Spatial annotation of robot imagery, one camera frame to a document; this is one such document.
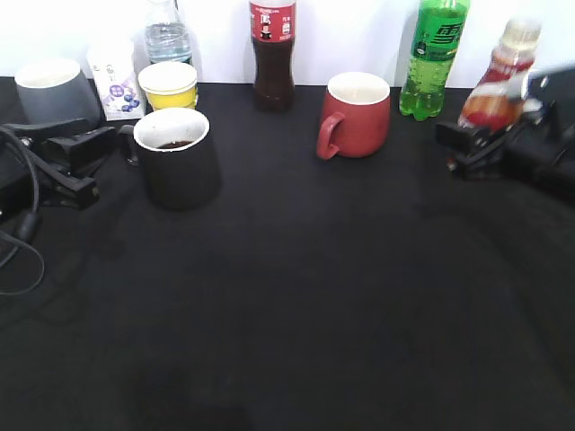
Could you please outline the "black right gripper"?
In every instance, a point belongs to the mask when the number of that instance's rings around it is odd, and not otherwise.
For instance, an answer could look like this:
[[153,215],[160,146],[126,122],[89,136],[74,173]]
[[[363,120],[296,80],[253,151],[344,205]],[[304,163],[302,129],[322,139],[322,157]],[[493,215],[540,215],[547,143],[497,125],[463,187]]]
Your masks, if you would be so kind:
[[447,169],[462,180],[504,176],[560,198],[574,196],[574,102],[555,101],[524,112],[519,122],[492,131],[439,122],[435,140],[447,151]]

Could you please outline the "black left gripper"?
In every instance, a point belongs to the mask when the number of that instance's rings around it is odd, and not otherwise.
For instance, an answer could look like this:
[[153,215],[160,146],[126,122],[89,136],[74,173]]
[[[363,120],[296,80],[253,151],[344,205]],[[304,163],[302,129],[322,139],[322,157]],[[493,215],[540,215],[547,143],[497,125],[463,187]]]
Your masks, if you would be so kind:
[[94,178],[62,173],[95,173],[117,149],[114,127],[89,130],[88,126],[86,119],[4,124],[1,140],[22,160],[31,177],[31,202],[85,210],[100,199]]

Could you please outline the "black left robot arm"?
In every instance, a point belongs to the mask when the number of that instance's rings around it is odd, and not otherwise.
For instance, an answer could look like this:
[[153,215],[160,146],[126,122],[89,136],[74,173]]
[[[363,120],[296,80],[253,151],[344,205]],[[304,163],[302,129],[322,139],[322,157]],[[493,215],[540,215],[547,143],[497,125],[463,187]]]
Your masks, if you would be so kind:
[[3,219],[27,209],[84,210],[97,202],[94,175],[118,147],[118,134],[113,127],[88,127],[86,119],[2,125],[25,149],[1,138]]

